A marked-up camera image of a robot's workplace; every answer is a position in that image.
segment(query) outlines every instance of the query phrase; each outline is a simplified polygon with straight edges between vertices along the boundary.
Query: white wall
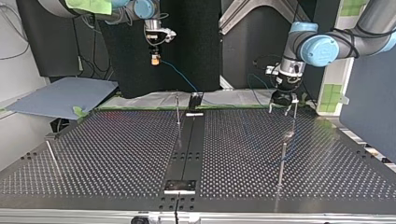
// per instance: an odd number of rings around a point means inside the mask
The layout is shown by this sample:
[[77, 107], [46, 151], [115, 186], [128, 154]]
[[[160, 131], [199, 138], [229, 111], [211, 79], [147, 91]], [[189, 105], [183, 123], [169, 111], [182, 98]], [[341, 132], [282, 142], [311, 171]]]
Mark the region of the white wall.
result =
[[[0, 0], [17, 8], [15, 0]], [[14, 15], [7, 13], [14, 24], [19, 23]], [[24, 51], [24, 42], [0, 16], [0, 58], [9, 57]], [[22, 56], [0, 60], [0, 109], [9, 105], [24, 94], [46, 85], [46, 79], [38, 74], [32, 52]], [[52, 119], [0, 112], [0, 170], [10, 165], [25, 152], [40, 145]]]
[[[15, 0], [0, 0], [17, 8]], [[14, 24], [18, 20], [8, 12]], [[0, 16], [0, 58], [5, 58], [22, 52], [26, 48], [24, 42], [8, 23]], [[0, 60], [0, 102], [39, 89], [46, 85], [46, 81], [38, 74], [32, 52], [28, 50], [21, 57], [10, 60]]]

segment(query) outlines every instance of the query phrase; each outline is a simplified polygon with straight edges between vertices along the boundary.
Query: robotic arm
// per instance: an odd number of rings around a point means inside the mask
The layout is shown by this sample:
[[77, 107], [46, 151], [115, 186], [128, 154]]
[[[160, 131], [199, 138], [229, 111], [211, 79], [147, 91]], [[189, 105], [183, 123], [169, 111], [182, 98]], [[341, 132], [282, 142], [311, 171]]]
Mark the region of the robotic arm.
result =
[[[91, 14], [88, 11], [69, 8], [65, 0], [38, 0], [38, 2], [55, 16], [75, 18]], [[158, 65], [161, 62], [161, 44], [170, 43], [176, 36], [174, 31], [163, 28], [161, 25], [161, 20], [167, 16], [168, 14], [161, 13], [160, 0], [113, 0], [112, 14], [96, 14], [95, 18], [106, 21], [108, 24], [127, 22], [130, 25], [133, 24], [133, 21], [144, 20], [144, 35], [149, 45], [151, 64]]]
[[290, 29], [281, 63], [267, 69], [276, 76], [272, 103], [291, 105], [302, 82], [306, 64], [324, 67], [336, 59], [375, 55], [396, 45], [396, 1], [371, 0], [355, 28], [318, 34], [318, 25], [295, 22]]

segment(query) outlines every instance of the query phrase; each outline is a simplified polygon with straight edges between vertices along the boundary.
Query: optical breadboard table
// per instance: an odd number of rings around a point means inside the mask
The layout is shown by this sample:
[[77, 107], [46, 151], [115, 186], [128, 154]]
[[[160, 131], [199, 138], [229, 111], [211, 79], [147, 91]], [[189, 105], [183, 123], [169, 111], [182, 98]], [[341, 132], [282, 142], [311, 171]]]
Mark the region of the optical breadboard table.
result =
[[311, 109], [203, 113], [95, 112], [0, 173], [0, 208], [396, 216], [396, 174]]

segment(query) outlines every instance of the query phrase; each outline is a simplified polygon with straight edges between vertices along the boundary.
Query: metal plate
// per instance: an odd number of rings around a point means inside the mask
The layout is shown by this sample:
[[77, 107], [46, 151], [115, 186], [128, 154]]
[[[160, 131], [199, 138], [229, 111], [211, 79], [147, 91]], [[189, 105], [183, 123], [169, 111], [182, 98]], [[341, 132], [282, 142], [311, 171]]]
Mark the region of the metal plate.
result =
[[4, 171], [0, 205], [156, 210], [179, 132], [175, 111], [96, 113], [50, 143], [53, 156], [44, 146]]
[[206, 111], [194, 211], [396, 214], [396, 174], [310, 111]]

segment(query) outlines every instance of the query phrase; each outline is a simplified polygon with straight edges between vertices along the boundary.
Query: orange object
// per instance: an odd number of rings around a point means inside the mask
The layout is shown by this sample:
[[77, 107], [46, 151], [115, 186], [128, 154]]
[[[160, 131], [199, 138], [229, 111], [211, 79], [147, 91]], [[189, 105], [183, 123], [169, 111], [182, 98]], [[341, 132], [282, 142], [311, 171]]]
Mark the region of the orange object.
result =
[[151, 59], [151, 64], [156, 66], [160, 64], [160, 59], [159, 58], [153, 58]]

